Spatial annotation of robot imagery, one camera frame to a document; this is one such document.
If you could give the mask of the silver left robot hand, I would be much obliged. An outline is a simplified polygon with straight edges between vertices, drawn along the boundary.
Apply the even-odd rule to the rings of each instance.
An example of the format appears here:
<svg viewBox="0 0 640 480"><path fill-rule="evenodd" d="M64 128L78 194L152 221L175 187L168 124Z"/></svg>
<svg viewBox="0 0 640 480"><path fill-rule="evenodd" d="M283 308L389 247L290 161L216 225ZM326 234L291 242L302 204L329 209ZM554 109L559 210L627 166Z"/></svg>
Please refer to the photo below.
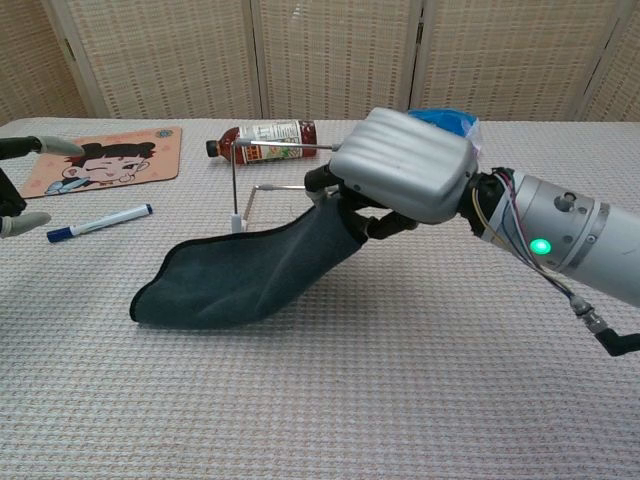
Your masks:
<svg viewBox="0 0 640 480"><path fill-rule="evenodd" d="M50 136L26 136L1 139L1 160L21 158L30 153L67 157L84 155L74 143ZM4 171L1 171L1 238L16 237L46 225L51 216L45 212L24 213L27 204Z"/></svg>

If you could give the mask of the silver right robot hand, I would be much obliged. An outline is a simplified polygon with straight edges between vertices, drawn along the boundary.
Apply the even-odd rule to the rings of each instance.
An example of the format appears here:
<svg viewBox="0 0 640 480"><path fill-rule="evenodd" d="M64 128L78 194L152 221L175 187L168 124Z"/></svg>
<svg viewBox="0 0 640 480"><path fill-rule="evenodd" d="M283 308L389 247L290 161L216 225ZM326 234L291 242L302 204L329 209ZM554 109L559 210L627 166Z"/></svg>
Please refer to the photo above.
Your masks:
<svg viewBox="0 0 640 480"><path fill-rule="evenodd" d="M447 222L478 171L479 125L453 109L376 107L306 174L306 192L319 200L336 186L348 222L369 238Z"/></svg>

